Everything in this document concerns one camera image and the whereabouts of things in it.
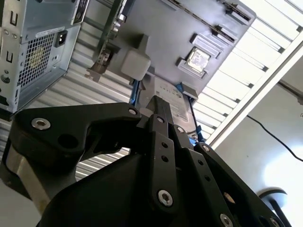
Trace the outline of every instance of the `power supply fan grille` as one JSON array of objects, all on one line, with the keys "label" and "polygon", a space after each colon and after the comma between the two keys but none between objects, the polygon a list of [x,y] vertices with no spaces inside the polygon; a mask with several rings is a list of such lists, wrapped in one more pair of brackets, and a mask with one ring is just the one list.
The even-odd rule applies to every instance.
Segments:
[{"label": "power supply fan grille", "polygon": [[51,34],[28,42],[24,69],[20,72],[18,80],[21,87],[45,73],[53,39],[54,34]]}]

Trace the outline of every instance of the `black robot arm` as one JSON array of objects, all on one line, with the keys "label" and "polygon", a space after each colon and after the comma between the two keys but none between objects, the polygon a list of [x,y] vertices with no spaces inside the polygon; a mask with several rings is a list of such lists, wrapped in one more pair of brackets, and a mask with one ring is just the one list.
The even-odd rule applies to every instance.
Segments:
[{"label": "black robot arm", "polygon": [[[4,183],[30,198],[40,227],[283,227],[207,144],[195,147],[154,96],[129,104],[24,110],[0,166]],[[78,162],[121,147],[130,154],[76,182]]]}]

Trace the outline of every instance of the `corrugated metal wall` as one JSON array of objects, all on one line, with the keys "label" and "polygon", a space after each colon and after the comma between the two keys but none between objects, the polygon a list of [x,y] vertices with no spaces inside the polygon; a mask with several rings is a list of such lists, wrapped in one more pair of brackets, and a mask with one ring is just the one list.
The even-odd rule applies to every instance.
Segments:
[{"label": "corrugated metal wall", "polygon": [[[298,36],[303,26],[299,8],[283,0],[243,0],[258,18],[237,44],[195,104],[198,124],[203,136],[212,141],[222,130],[223,123],[235,114],[235,107],[260,83],[269,77],[270,69]],[[84,78],[86,68],[92,66],[93,50],[101,37],[112,3],[91,0],[81,27],[67,75],[35,101],[30,108],[128,102],[131,87],[128,81],[107,72],[95,83]],[[8,138],[10,123],[0,121],[0,158]],[[79,163],[77,179],[108,165],[127,154],[123,149]]]}]

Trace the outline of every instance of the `gray computer panel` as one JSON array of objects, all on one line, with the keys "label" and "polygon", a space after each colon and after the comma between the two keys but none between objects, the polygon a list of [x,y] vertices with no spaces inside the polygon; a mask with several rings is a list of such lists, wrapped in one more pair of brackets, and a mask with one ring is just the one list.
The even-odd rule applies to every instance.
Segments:
[{"label": "gray computer panel", "polygon": [[17,112],[66,73],[88,1],[4,1],[1,113]]},{"label": "gray computer panel", "polygon": [[120,50],[108,69],[131,77],[121,65],[145,35],[155,75],[175,86],[185,82],[199,94],[255,18],[238,0],[137,0],[110,41]]}]

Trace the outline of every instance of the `white wall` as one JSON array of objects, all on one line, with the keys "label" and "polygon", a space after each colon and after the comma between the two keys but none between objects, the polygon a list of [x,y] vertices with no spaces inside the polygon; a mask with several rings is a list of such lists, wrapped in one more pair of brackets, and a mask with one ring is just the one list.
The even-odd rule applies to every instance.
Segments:
[{"label": "white wall", "polygon": [[[303,59],[283,80],[303,91]],[[303,158],[303,113],[296,98],[276,85],[249,114]],[[216,149],[222,159],[254,191],[280,187],[288,193],[288,218],[294,227],[303,209],[303,162],[297,161],[280,143],[251,119],[245,118]]]},{"label": "white wall", "polygon": [[29,199],[11,190],[0,180],[0,226],[35,227],[40,214]]}]

